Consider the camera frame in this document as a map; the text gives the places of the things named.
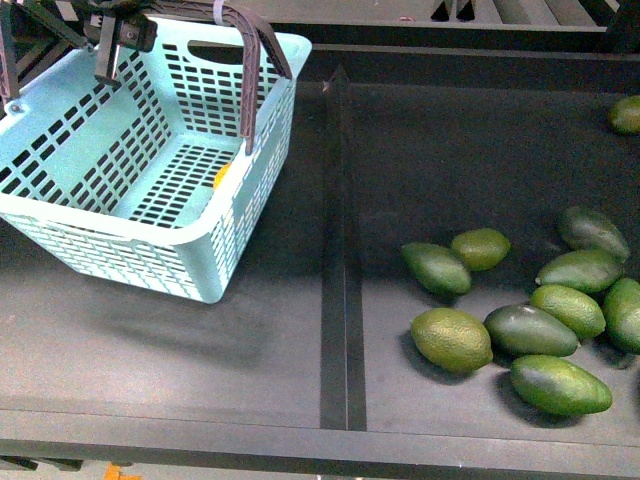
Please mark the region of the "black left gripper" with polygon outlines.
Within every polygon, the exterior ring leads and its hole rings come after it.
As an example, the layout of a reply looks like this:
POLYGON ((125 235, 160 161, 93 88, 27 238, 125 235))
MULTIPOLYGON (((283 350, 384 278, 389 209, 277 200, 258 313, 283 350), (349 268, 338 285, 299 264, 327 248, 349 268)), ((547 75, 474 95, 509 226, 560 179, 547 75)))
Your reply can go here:
POLYGON ((83 31, 97 47, 94 77, 104 85, 118 87, 117 60, 121 48, 148 53, 153 49, 157 23, 145 12, 155 1, 87 1, 83 31))

